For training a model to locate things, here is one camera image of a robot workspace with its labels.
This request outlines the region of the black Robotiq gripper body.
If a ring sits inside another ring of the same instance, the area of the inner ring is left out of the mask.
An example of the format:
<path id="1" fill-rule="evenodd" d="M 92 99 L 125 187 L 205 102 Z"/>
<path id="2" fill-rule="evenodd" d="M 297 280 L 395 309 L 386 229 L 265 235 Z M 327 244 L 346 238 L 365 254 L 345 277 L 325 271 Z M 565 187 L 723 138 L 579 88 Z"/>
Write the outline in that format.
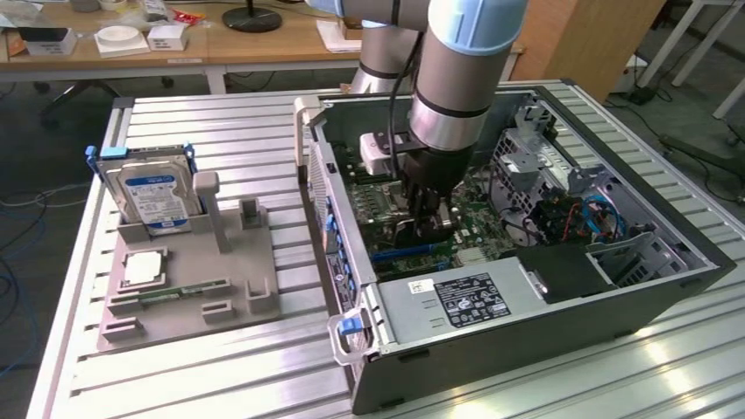
<path id="1" fill-rule="evenodd" d="M 447 195 L 465 178 L 471 156 L 471 147 L 457 151 L 422 148 L 407 152 L 402 165 L 406 191 L 426 190 Z"/>

